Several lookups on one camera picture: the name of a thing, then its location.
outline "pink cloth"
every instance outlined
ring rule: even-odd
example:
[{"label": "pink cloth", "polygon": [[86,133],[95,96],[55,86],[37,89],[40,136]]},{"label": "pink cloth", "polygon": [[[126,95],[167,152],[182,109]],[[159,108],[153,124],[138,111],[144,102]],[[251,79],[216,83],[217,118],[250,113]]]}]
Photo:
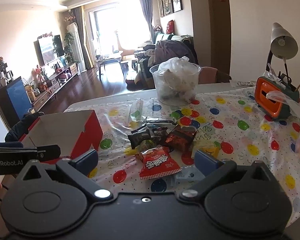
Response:
[{"label": "pink cloth", "polygon": [[199,74],[199,85],[200,84],[214,84],[217,82],[218,70],[213,67],[202,67]]}]

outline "curtain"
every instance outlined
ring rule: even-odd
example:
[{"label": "curtain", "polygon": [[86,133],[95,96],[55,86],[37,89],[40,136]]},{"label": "curtain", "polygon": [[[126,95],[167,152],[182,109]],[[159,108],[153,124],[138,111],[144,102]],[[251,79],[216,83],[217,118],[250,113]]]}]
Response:
[{"label": "curtain", "polygon": [[83,6],[71,9],[71,11],[75,16],[74,21],[78,25],[78,34],[81,42],[84,64],[86,66],[86,69],[91,69],[93,68],[93,63],[91,61],[90,55],[88,53],[88,48],[86,45],[86,23],[84,19]]},{"label": "curtain", "polygon": [[147,22],[148,26],[149,26],[151,39],[152,39],[152,44],[154,44],[155,43],[154,30],[153,30],[153,27],[152,27],[152,16],[153,16],[152,0],[140,0],[140,3],[141,3],[143,15],[146,19],[146,22]]}]

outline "plastic container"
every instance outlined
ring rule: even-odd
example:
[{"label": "plastic container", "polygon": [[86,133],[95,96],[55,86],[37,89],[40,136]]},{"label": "plastic container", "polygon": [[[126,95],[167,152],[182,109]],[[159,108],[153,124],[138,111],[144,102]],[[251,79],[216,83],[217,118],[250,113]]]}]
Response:
[{"label": "plastic container", "polygon": [[168,106],[184,106],[190,104],[191,101],[195,99],[195,87],[199,82],[199,73],[201,71],[201,67],[196,64],[192,65],[197,68],[197,72],[195,74],[178,77],[181,81],[191,81],[190,83],[186,83],[186,90],[180,90],[171,87],[164,75],[157,74],[159,65],[155,65],[150,68],[150,72],[153,75],[155,88],[157,90],[158,100],[160,102]]}]

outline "open box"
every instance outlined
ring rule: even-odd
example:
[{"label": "open box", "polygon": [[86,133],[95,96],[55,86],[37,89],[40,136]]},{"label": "open box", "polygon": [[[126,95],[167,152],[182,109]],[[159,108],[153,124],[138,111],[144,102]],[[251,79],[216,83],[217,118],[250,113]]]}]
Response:
[{"label": "open box", "polygon": [[40,116],[20,138],[24,148],[57,144],[61,158],[74,159],[89,149],[98,149],[103,132],[94,110]]}]

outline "television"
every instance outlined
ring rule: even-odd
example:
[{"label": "television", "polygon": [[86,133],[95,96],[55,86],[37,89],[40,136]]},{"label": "television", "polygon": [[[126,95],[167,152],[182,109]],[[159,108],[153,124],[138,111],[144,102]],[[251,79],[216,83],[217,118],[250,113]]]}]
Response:
[{"label": "television", "polygon": [[64,55],[60,35],[38,39],[43,63],[48,63]]}]

